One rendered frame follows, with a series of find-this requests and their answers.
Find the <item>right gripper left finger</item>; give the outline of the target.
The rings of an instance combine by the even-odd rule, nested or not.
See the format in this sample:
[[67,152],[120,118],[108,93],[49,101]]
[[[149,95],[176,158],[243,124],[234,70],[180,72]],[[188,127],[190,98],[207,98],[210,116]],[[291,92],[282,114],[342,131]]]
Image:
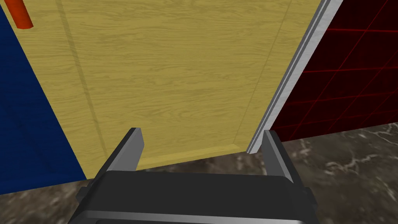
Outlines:
[[101,167],[94,180],[98,180],[106,171],[136,171],[144,146],[141,129],[131,128]]

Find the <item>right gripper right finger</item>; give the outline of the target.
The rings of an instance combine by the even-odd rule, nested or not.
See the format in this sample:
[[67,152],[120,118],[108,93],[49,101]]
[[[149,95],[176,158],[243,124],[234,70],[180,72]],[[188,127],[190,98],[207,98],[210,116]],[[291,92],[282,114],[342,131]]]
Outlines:
[[302,180],[275,131],[264,131],[261,150],[267,175],[285,177],[303,187]]

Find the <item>yellow wooden door leaf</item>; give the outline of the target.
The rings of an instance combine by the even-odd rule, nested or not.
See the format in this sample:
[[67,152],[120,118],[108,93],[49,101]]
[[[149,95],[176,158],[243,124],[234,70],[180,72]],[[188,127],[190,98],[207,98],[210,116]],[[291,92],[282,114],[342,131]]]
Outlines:
[[23,0],[11,23],[87,178],[128,129],[139,169],[249,146],[321,0]]

